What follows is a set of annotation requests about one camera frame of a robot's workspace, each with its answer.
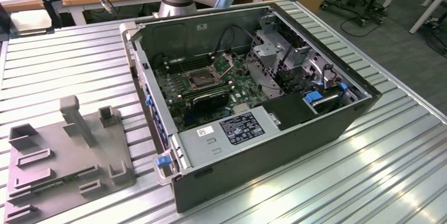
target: blue latch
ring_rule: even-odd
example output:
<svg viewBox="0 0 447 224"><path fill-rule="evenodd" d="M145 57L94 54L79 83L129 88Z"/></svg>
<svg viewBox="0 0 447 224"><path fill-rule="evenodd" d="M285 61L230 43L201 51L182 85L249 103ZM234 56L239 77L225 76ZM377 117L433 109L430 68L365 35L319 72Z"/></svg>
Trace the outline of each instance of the blue latch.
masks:
<svg viewBox="0 0 447 224"><path fill-rule="evenodd" d="M151 105L153 104L153 98L151 98L151 95L147 95L146 97L146 105Z"/></svg>
<svg viewBox="0 0 447 224"><path fill-rule="evenodd" d="M171 163L173 161L169 155L157 158L157 165L159 166L159 168L169 166Z"/></svg>
<svg viewBox="0 0 447 224"><path fill-rule="evenodd" d="M349 89L349 85L343 82L341 83L341 87L342 87L343 91L346 91Z"/></svg>
<svg viewBox="0 0 447 224"><path fill-rule="evenodd" d="M309 103L313 103L314 101L319 100L323 98L322 94L319 92L310 92L306 94L306 101Z"/></svg>

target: motherboard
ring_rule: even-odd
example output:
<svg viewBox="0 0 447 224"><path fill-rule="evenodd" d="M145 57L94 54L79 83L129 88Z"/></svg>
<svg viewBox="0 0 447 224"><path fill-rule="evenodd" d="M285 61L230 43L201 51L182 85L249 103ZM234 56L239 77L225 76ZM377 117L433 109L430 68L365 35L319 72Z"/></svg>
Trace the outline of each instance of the motherboard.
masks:
<svg viewBox="0 0 447 224"><path fill-rule="evenodd" d="M155 75L181 132L242 113L267 100L247 70L245 55L206 56L194 65L167 60Z"/></svg>

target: barcode sticker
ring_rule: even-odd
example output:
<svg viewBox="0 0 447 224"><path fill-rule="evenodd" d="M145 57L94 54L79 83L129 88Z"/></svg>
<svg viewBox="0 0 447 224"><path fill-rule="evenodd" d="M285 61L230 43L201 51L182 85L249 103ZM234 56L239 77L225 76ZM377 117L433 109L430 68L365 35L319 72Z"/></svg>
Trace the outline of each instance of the barcode sticker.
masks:
<svg viewBox="0 0 447 224"><path fill-rule="evenodd" d="M207 134L214 132L215 130L213 129L213 126L207 126L206 128L198 130L199 137L206 136Z"/></svg>

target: aluminum extrusion table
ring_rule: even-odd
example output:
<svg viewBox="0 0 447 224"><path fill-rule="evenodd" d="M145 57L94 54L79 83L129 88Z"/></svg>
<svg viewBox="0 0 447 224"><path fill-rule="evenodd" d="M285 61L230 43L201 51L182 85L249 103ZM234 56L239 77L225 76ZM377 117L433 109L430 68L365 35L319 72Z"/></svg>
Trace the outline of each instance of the aluminum extrusion table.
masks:
<svg viewBox="0 0 447 224"><path fill-rule="evenodd" d="M341 138L195 209L178 214L119 37L121 22L11 40L0 58L0 214L10 127L62 121L57 99L87 114L119 108L138 183L42 223L429 223L447 221L446 116L297 2L278 4L385 94Z"/></svg>

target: black stand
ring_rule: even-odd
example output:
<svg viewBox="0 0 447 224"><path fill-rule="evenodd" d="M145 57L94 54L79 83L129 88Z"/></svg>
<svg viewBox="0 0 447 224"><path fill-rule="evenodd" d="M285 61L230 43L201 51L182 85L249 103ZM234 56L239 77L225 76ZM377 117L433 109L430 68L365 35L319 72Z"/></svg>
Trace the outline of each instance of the black stand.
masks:
<svg viewBox="0 0 447 224"><path fill-rule="evenodd" d="M374 20L378 24L382 24L383 18L386 17L385 7L382 5L378 7L377 0L370 0L367 7L358 9L355 6L359 2L361 0L350 0L347 4L343 4L342 2L334 0L325 0L322 8L326 9L330 5L334 5L338 8L355 13L361 27L366 26L370 20Z"/></svg>

